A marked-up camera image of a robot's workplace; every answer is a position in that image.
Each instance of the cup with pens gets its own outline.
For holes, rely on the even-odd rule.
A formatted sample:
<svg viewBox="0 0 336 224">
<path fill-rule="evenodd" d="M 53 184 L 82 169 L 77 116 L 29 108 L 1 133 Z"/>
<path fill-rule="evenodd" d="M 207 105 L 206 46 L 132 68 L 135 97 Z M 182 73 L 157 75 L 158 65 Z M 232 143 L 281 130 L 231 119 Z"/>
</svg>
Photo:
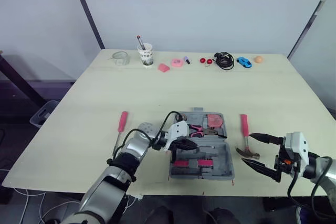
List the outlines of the cup with pens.
<svg viewBox="0 0 336 224">
<path fill-rule="evenodd" d="M 153 65 L 153 47 L 151 44 L 143 43 L 141 37 L 138 35 L 137 39 L 139 41 L 139 45 L 137 46 L 137 50 L 139 52 L 142 64 L 146 67 Z"/>
</svg>

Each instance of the screwdriver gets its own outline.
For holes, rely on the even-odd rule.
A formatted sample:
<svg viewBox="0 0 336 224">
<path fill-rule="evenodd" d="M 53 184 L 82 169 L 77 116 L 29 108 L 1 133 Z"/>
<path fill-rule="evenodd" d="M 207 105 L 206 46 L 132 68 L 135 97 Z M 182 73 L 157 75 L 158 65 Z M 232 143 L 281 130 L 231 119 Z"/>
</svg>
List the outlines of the screwdriver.
<svg viewBox="0 0 336 224">
<path fill-rule="evenodd" d="M 117 137 L 117 141 L 116 141 L 116 144 L 113 148 L 113 154 L 114 152 L 116 151 L 117 149 L 117 146 L 118 146 L 118 142 L 119 142 L 119 138 L 120 138 L 120 135 L 121 135 L 121 132 L 124 131 L 124 128 L 125 128 L 125 124 L 126 124 L 126 120 L 127 120 L 127 116 L 128 116 L 128 112 L 127 111 L 123 111 L 121 112 L 121 116 L 120 116 L 120 120 L 119 120 L 119 126 L 118 126 L 118 137 Z"/>
</svg>

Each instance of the blue toy car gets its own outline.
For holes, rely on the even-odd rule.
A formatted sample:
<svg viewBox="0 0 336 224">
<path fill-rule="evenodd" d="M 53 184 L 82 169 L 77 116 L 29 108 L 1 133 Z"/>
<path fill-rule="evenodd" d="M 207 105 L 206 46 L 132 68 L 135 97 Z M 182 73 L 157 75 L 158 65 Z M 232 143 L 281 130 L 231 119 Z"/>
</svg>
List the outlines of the blue toy car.
<svg viewBox="0 0 336 224">
<path fill-rule="evenodd" d="M 239 57 L 237 59 L 237 62 L 239 64 L 241 64 L 244 68 L 250 68 L 250 67 L 252 67 L 252 63 L 248 59 L 246 59 L 244 57 Z"/>
</svg>

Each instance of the white table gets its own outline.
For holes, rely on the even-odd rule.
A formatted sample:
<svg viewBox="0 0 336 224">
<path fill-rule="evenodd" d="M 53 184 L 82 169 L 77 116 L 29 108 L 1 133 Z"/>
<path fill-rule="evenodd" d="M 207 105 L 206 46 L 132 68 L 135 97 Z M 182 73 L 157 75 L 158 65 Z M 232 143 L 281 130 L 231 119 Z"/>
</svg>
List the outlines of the white table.
<svg viewBox="0 0 336 224">
<path fill-rule="evenodd" d="M 262 64 L 250 69 L 236 65 L 224 71 L 205 67 L 201 57 L 211 54 L 155 52 L 154 66 L 145 68 L 138 53 L 127 50 L 130 64 L 117 67 L 102 50 L 69 90 L 15 163 L 3 186 L 46 191 L 84 193 L 105 169 L 122 111 L 129 111 L 125 131 L 142 122 L 161 125 L 172 110 L 223 113 L 235 180 L 184 180 L 168 178 L 170 153 L 149 150 L 136 173 L 133 195 L 285 196 L 291 177 L 281 183 L 244 164 L 235 147 L 243 147 L 240 114 L 248 114 L 250 132 L 284 136 L 303 131 L 309 150 L 336 156 L 335 120 L 283 55 L 263 55 Z M 162 73 L 159 63 L 188 56 L 191 64 Z M 256 55 L 234 54 L 252 61 Z M 260 161 L 272 168 L 279 147 L 249 138 Z M 293 195 L 309 195 L 313 184 L 298 180 Z"/>
</svg>

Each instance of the pliers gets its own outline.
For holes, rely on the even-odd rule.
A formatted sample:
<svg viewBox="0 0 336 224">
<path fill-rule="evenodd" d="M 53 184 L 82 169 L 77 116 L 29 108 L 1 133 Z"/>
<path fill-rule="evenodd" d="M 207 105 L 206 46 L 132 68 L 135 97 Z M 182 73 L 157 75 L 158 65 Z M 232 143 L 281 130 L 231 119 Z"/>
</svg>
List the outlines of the pliers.
<svg viewBox="0 0 336 224">
<path fill-rule="evenodd" d="M 189 134 L 189 137 L 204 137 L 204 135 L 218 135 L 220 137 L 226 138 L 224 135 L 219 135 L 218 131 L 213 129 L 204 129 L 200 125 L 192 125 L 188 124 L 189 129 L 195 130 L 196 132 L 192 132 Z"/>
</svg>

